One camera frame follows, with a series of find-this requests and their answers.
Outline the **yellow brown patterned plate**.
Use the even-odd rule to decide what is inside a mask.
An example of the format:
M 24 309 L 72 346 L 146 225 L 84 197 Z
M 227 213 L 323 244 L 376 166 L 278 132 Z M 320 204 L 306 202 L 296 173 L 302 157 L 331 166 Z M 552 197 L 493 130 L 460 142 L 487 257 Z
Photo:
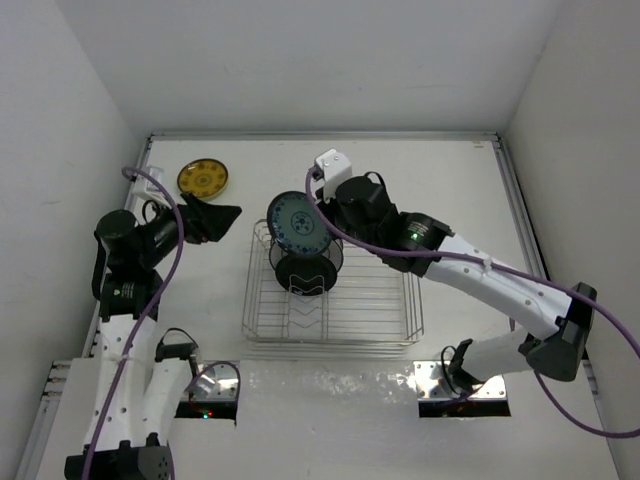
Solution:
M 185 165 L 177 176 L 181 193 L 193 194 L 202 201 L 210 201 L 221 195 L 229 184 L 227 166 L 213 158 L 201 158 Z

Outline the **teal blue patterned plate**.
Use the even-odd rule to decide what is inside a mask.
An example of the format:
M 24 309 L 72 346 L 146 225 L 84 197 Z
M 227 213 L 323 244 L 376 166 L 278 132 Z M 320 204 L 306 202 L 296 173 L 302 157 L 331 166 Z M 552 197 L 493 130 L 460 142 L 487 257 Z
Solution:
M 300 191 L 278 194 L 267 208 L 266 220 L 272 239 L 291 254 L 321 254 L 332 241 L 331 233 Z

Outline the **black plate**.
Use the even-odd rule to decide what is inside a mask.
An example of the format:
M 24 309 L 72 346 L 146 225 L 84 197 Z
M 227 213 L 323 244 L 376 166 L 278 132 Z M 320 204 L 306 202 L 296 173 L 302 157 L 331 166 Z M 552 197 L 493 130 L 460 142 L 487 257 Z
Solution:
M 275 268 L 278 283 L 285 291 L 299 296 L 318 296 L 337 282 L 334 264 L 324 256 L 287 256 Z

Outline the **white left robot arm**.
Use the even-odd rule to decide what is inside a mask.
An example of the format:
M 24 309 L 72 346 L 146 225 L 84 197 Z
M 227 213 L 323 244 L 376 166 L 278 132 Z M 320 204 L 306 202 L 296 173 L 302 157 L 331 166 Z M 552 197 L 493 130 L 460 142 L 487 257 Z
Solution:
M 167 286 L 157 265 L 185 244 L 217 242 L 242 210 L 185 194 L 174 207 L 154 205 L 138 222 L 115 210 L 97 223 L 92 290 L 99 306 L 100 360 L 94 412 L 81 454 L 65 460 L 68 479 L 167 479 L 173 459 L 168 433 L 196 377 L 195 340 L 156 341 L 160 297 Z

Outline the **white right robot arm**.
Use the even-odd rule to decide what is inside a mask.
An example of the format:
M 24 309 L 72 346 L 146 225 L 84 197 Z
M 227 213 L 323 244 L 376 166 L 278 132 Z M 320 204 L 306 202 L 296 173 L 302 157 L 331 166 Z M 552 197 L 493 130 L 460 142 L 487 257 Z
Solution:
M 489 340 L 461 341 L 443 368 L 446 389 L 469 396 L 496 375 L 526 370 L 561 382 L 576 378 L 593 323 L 593 287 L 560 291 L 492 259 L 447 224 L 399 211 L 384 181 L 370 173 L 311 177 L 324 182 L 316 206 L 331 232 L 394 270 L 453 287 L 519 324 Z

